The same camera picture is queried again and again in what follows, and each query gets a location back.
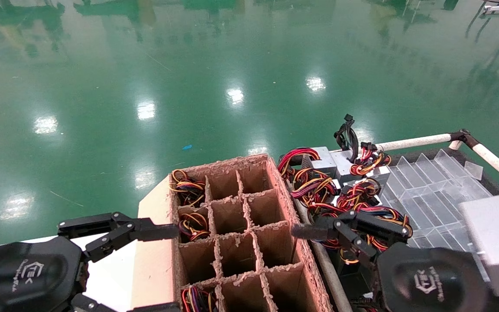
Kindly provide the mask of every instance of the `wire connector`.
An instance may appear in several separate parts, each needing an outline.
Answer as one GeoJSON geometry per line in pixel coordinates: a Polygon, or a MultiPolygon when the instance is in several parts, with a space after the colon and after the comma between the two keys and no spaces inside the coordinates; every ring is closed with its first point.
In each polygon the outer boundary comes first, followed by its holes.
{"type": "Polygon", "coordinates": [[[349,127],[353,126],[353,124],[354,124],[354,122],[355,122],[355,120],[353,119],[353,116],[352,116],[352,115],[350,115],[350,114],[346,114],[346,115],[344,116],[344,120],[346,120],[346,124],[347,124],[349,127]]]}

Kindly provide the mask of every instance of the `white table surface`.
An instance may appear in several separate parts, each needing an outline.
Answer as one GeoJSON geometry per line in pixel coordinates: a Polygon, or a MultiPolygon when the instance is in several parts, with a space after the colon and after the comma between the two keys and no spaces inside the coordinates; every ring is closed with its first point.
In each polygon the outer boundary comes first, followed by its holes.
{"type": "MultiPolygon", "coordinates": [[[[103,235],[105,234],[76,238],[71,241],[84,250],[87,243],[103,235]]],[[[42,237],[24,242],[41,243],[54,237],[42,237]]],[[[90,278],[87,280],[85,296],[117,312],[130,310],[135,254],[136,243],[132,242],[97,263],[90,262],[87,267],[90,278]]]]}

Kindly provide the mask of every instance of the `green epoxy floor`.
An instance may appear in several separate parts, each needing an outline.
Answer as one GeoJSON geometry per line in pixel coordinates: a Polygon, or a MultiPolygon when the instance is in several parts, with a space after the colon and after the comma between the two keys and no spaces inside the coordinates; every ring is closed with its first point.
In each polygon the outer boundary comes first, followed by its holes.
{"type": "Polygon", "coordinates": [[[470,24],[477,0],[12,3],[0,244],[135,216],[174,168],[334,149],[345,113],[362,140],[469,128],[499,155],[499,16],[470,24]]]}

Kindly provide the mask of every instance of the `cardboard compartment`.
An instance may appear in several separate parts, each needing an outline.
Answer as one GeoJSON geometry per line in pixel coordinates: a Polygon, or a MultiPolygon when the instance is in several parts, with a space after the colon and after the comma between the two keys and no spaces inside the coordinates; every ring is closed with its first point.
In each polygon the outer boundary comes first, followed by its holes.
{"type": "Polygon", "coordinates": [[[180,285],[194,284],[216,276],[213,268],[214,244],[214,241],[208,238],[178,245],[182,270],[180,285]]]}
{"type": "Polygon", "coordinates": [[[269,291],[279,312],[316,312],[313,295],[305,280],[303,264],[265,273],[269,291]]]}
{"type": "Polygon", "coordinates": [[[275,190],[247,198],[249,217],[254,225],[263,226],[285,220],[275,190]]]}
{"type": "Polygon", "coordinates": [[[217,234],[243,233],[248,228],[240,198],[225,199],[211,203],[214,231],[217,234]]]}
{"type": "Polygon", "coordinates": [[[269,306],[263,296],[261,278],[255,274],[238,282],[223,284],[225,312],[269,312],[269,306]]]}
{"type": "MultiPolygon", "coordinates": [[[[178,219],[179,221],[182,220],[182,215],[186,214],[186,215],[190,215],[192,213],[198,213],[200,215],[202,215],[204,218],[205,218],[205,221],[207,222],[207,229],[209,229],[209,212],[208,212],[208,209],[206,207],[203,207],[203,208],[192,208],[192,207],[187,207],[187,206],[183,206],[183,207],[179,207],[178,208],[178,219]]],[[[180,233],[180,242],[181,243],[189,243],[190,242],[190,239],[188,239],[188,237],[186,235],[184,235],[183,233],[180,233]]]]}
{"type": "Polygon", "coordinates": [[[238,169],[242,181],[242,193],[259,193],[271,189],[265,162],[238,169]]]}
{"type": "Polygon", "coordinates": [[[290,235],[287,221],[257,228],[255,234],[266,267],[273,268],[299,262],[294,249],[295,239],[290,235]]]}
{"type": "Polygon", "coordinates": [[[238,196],[238,178],[236,170],[222,172],[221,174],[207,175],[207,182],[211,190],[211,197],[208,200],[218,200],[229,196],[238,196]]]}
{"type": "Polygon", "coordinates": [[[224,277],[256,270],[253,237],[247,234],[231,234],[218,239],[224,277]]]}
{"type": "MultiPolygon", "coordinates": [[[[186,172],[186,174],[188,175],[188,177],[191,178],[191,179],[193,179],[193,180],[206,182],[205,175],[200,174],[199,172],[192,172],[190,170],[185,170],[184,172],[186,172]]],[[[182,175],[180,174],[180,172],[177,172],[176,176],[177,176],[177,178],[181,178],[182,177],[182,175]]],[[[169,182],[169,185],[171,187],[176,183],[176,181],[172,178],[172,173],[168,176],[168,182],[169,182]]],[[[205,202],[205,196],[204,196],[195,205],[192,205],[192,206],[190,206],[190,205],[184,205],[184,203],[182,203],[182,201],[180,200],[179,193],[178,192],[172,192],[172,193],[174,193],[174,195],[175,195],[174,198],[176,198],[176,201],[175,201],[176,206],[180,206],[180,207],[183,207],[183,206],[186,206],[186,207],[200,207],[200,205],[205,202]]]]}
{"type": "MultiPolygon", "coordinates": [[[[216,295],[216,290],[217,290],[217,285],[219,284],[218,280],[210,280],[209,283],[204,283],[204,284],[197,284],[196,287],[198,290],[203,290],[204,292],[208,293],[214,293],[215,294],[215,299],[217,298],[216,295]]],[[[186,289],[189,289],[190,285],[185,285],[180,288],[179,296],[180,296],[180,304],[181,304],[181,311],[186,312],[186,309],[182,305],[182,292],[186,289]]],[[[204,302],[206,304],[208,303],[207,297],[204,298],[204,302]]],[[[218,309],[218,300],[214,302],[214,305],[211,306],[212,308],[217,308],[218,309]]]]}

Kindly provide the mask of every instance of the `cardboard grid insert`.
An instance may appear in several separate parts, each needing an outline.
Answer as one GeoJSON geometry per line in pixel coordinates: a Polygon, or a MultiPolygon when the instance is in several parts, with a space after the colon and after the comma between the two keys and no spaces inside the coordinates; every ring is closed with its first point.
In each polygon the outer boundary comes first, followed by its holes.
{"type": "Polygon", "coordinates": [[[234,158],[184,171],[205,181],[205,200],[179,207],[171,192],[172,219],[198,212],[211,234],[173,243],[178,302],[183,289],[196,286],[215,292],[219,312],[332,311],[308,243],[290,235],[299,218],[272,158],[234,158]]]}

